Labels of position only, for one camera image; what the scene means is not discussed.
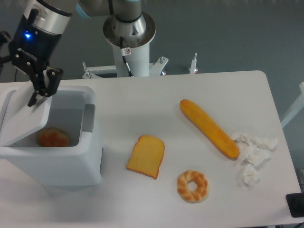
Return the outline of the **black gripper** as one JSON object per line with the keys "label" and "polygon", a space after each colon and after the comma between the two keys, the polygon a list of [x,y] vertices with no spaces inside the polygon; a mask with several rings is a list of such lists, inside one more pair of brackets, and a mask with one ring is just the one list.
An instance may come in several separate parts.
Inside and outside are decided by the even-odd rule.
{"label": "black gripper", "polygon": [[37,95],[51,97],[57,92],[64,71],[61,68],[48,69],[47,85],[43,71],[49,66],[49,59],[60,38],[61,35],[54,35],[28,24],[28,19],[22,16],[15,35],[9,42],[12,64],[28,75],[31,81],[35,81],[34,77],[38,74],[38,82],[32,83],[34,92],[28,107],[36,104]]}

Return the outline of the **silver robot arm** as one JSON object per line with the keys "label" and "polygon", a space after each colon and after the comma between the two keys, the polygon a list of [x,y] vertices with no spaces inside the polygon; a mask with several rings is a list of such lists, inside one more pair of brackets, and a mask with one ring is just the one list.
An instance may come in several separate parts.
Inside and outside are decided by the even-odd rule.
{"label": "silver robot arm", "polygon": [[13,38],[0,34],[9,47],[8,61],[29,76],[33,92],[28,105],[38,97],[57,92],[63,71],[49,65],[73,13],[86,17],[107,16],[105,39],[112,45],[118,77],[150,74],[150,42],[156,27],[139,0],[30,0]]}

